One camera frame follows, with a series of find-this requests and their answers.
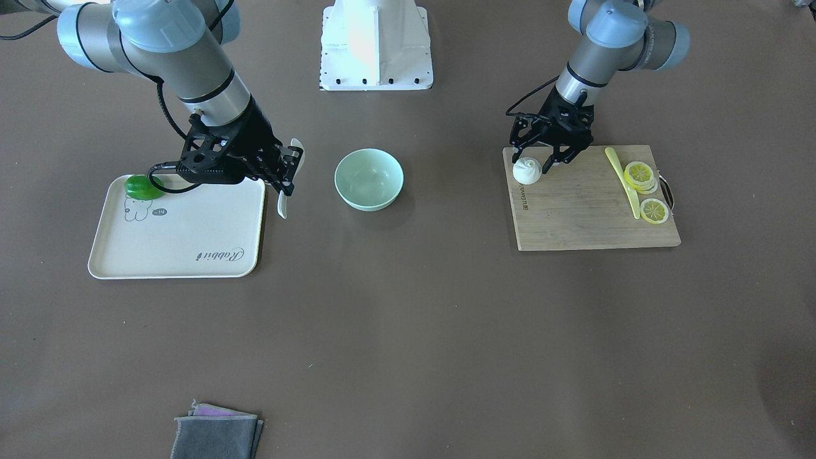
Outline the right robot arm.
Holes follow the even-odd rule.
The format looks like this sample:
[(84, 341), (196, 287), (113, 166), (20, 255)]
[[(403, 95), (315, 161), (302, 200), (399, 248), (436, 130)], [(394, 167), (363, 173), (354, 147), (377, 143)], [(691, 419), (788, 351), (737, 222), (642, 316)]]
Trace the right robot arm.
[(130, 73), (168, 86), (191, 113), (180, 159), (161, 164), (189, 183), (237, 185), (244, 179), (293, 194), (303, 146), (283, 145), (222, 50), (239, 34), (230, 1), (3, 1), (2, 13), (38, 12), (54, 20), (76, 63)]

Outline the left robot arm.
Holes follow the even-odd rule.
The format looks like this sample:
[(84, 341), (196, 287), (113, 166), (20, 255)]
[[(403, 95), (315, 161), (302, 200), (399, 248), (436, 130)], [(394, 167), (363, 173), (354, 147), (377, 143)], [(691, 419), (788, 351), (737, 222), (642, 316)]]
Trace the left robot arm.
[(649, 16), (653, 1), (573, 1), (568, 20), (582, 39), (537, 113), (515, 113), (509, 139), (512, 162), (534, 143), (553, 153), (542, 165), (570, 163), (594, 142), (594, 106), (618, 71), (671, 69), (690, 49), (690, 32), (680, 23)]

